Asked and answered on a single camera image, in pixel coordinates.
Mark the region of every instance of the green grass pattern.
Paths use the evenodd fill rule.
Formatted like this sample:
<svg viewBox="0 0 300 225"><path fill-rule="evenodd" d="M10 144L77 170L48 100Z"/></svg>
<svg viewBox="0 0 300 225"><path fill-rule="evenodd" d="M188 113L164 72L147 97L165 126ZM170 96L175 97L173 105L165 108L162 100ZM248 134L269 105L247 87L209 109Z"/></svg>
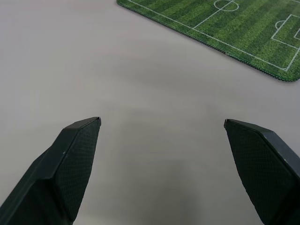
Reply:
<svg viewBox="0 0 300 225"><path fill-rule="evenodd" d="M283 81L300 79L298 1L117 0L121 6Z"/></svg>

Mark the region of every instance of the textured gripper pad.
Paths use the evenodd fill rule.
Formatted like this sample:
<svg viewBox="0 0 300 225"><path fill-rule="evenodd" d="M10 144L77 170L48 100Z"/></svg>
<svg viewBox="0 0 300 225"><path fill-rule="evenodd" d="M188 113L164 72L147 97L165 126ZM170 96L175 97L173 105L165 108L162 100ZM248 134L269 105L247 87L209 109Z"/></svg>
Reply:
<svg viewBox="0 0 300 225"><path fill-rule="evenodd" d="M290 201L295 178L268 142L247 127L227 121L225 128L240 179L265 225Z"/></svg>
<svg viewBox="0 0 300 225"><path fill-rule="evenodd" d="M82 128L55 175L58 194L71 221L77 217L92 170L99 121Z"/></svg>

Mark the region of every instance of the gray table surface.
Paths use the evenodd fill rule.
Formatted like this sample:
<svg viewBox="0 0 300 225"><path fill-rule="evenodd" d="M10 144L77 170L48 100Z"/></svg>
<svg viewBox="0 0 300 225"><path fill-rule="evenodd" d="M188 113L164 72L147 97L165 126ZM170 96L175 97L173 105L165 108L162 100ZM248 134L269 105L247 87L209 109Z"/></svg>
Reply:
<svg viewBox="0 0 300 225"><path fill-rule="evenodd" d="M284 83L114 0L0 1L0 203L76 120L102 117L75 225L261 225L223 122L299 150Z"/></svg>

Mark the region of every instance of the green mouse pad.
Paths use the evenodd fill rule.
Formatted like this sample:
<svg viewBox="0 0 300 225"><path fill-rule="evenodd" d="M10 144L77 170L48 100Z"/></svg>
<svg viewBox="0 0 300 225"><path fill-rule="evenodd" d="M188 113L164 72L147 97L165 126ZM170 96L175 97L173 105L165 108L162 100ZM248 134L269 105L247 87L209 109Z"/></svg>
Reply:
<svg viewBox="0 0 300 225"><path fill-rule="evenodd" d="M300 78L300 0L117 0L282 81Z"/></svg>

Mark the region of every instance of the center circle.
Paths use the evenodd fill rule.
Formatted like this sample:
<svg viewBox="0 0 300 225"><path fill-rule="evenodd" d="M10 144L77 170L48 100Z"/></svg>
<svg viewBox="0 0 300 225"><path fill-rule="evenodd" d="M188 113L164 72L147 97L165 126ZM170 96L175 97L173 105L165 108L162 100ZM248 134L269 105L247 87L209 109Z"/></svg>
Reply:
<svg viewBox="0 0 300 225"><path fill-rule="evenodd" d="M236 2L231 1L231 0L217 0L217 1L215 1L214 6L217 9L226 11L226 12L232 12L232 11L239 9L239 5Z"/></svg>

